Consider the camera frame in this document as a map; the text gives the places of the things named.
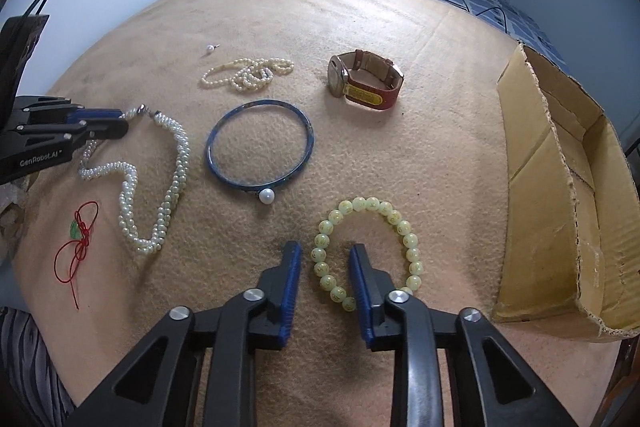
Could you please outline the blue bangle with pearl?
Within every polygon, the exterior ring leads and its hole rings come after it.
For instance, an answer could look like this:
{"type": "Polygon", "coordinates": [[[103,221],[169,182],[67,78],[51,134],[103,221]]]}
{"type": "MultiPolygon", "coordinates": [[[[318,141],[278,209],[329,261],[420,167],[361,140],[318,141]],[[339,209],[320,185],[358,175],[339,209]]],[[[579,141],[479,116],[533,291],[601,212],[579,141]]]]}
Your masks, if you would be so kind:
{"type": "Polygon", "coordinates": [[[205,142],[204,165],[228,190],[270,206],[313,151],[309,117],[291,103],[264,98],[236,106],[216,122],[205,142]]]}

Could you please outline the red cord jade pendant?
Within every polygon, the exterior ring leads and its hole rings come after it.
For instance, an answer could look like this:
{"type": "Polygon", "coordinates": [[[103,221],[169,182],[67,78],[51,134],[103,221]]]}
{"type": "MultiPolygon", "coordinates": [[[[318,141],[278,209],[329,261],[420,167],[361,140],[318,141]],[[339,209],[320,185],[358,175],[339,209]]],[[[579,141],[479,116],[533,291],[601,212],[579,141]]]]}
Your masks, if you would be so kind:
{"type": "Polygon", "coordinates": [[[53,258],[55,280],[70,288],[76,310],[79,310],[77,273],[81,263],[87,257],[93,228],[99,214],[100,205],[96,200],[83,202],[74,212],[67,241],[58,248],[53,258]]]}

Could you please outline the small cream pearl strand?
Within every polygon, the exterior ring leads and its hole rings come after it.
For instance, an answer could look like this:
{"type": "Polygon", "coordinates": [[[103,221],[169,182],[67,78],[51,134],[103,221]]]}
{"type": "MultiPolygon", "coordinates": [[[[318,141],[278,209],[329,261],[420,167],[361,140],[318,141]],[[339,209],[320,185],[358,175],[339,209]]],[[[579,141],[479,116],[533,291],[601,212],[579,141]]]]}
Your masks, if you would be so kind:
{"type": "Polygon", "coordinates": [[[293,61],[286,58],[238,58],[207,69],[198,82],[203,89],[230,87],[236,92],[266,89],[274,77],[292,74],[293,61]]]}

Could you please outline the red strap wristwatch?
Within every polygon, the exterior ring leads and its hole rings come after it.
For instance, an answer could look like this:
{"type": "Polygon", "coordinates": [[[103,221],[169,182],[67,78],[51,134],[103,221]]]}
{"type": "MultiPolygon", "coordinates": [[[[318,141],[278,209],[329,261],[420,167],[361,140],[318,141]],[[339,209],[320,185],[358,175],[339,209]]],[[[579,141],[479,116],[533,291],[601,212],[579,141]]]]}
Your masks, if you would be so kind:
{"type": "Polygon", "coordinates": [[[397,102],[405,76],[389,58],[356,49],[332,55],[326,83],[334,98],[383,112],[397,102]]]}

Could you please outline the brown cardboard tray box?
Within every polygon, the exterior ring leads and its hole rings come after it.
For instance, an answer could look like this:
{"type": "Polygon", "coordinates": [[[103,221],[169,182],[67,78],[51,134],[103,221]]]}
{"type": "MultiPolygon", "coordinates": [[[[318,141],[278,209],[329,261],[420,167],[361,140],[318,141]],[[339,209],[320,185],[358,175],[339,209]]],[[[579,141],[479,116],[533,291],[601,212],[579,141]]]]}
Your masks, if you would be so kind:
{"type": "Polygon", "coordinates": [[[508,224],[494,321],[561,338],[639,332],[639,196],[601,106],[529,46],[497,82],[508,224]]]}

